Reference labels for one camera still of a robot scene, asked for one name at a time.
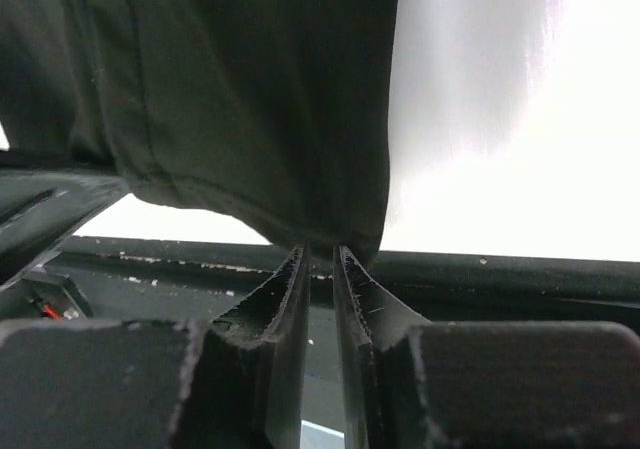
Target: white background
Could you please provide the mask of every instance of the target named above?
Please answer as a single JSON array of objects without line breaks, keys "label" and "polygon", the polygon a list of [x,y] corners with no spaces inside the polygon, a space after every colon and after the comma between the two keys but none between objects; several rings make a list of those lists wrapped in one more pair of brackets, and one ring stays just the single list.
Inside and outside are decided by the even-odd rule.
[{"label": "white background", "polygon": [[[382,248],[640,260],[639,15],[640,0],[400,0]],[[266,243],[133,197],[79,233]]]}]

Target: dark green fabric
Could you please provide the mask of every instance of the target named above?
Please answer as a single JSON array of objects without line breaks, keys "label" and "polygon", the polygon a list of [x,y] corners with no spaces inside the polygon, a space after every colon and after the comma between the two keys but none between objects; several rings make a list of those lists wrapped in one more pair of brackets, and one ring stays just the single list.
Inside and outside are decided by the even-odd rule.
[{"label": "dark green fabric", "polygon": [[12,147],[289,248],[378,250],[397,0],[0,0]]}]

